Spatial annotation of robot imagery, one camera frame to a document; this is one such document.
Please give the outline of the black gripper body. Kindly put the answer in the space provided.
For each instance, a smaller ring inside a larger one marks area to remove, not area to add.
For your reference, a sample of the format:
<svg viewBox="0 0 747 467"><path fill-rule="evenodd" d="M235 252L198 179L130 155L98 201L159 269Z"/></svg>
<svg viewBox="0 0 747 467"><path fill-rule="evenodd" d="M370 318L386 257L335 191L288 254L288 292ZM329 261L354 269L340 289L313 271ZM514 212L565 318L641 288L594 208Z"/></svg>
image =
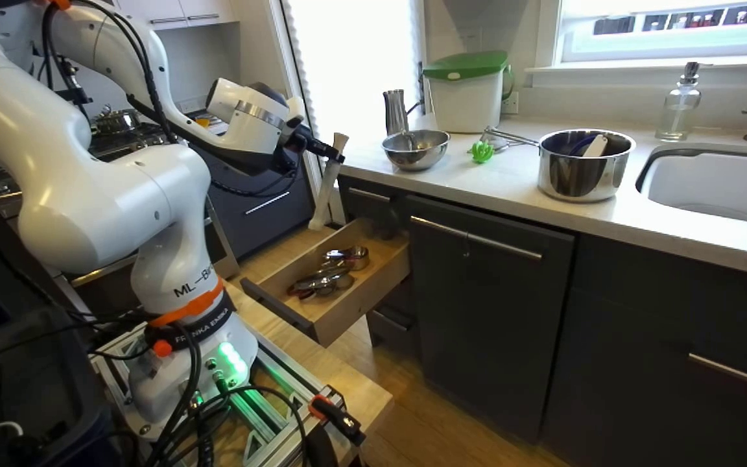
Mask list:
<svg viewBox="0 0 747 467"><path fill-rule="evenodd" d="M313 135L313 129L305 127L300 120L291 120L288 122L286 148L309 151L313 155L325 155L332 162L343 162L345 161L345 155L338 148L332 148L325 139L319 139Z"/></svg>

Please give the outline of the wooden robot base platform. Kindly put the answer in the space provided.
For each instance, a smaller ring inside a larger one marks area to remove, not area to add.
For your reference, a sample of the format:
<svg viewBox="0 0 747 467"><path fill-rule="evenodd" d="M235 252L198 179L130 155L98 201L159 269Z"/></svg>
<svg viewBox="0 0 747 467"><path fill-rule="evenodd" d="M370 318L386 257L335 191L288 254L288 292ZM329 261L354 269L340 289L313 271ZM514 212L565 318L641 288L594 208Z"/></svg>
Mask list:
<svg viewBox="0 0 747 467"><path fill-rule="evenodd" d="M340 388L257 336L224 286L90 352L144 467L364 467Z"/></svg>

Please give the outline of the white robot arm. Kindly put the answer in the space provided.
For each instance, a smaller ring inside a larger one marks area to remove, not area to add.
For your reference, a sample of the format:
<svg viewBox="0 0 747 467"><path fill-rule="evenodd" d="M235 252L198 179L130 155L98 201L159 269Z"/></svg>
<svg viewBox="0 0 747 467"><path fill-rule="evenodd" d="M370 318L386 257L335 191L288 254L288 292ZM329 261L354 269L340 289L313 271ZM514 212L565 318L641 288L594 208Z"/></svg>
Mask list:
<svg viewBox="0 0 747 467"><path fill-rule="evenodd" d="M96 158L82 110L26 69L37 40L115 81L176 136ZM239 374L257 358L257 339L230 310L208 254L208 161L279 171L292 153L335 153L291 104L252 86L217 81L213 110L227 122L221 135L173 104L161 37L104 0L0 0L0 165L24 191L17 236L63 271L131 261L144 336L170 344L130 369L131 402L151 418L192 388L188 369L204 352L233 348Z"/></svg>

